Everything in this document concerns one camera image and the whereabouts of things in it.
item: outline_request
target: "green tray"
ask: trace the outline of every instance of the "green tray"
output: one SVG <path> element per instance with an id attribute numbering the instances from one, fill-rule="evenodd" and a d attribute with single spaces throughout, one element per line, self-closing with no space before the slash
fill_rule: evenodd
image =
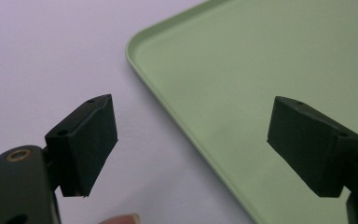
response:
<path id="1" fill-rule="evenodd" d="M 257 223 L 347 223 L 268 145 L 274 97 L 358 133 L 358 1 L 208 1 L 136 35 L 127 58 Z"/>

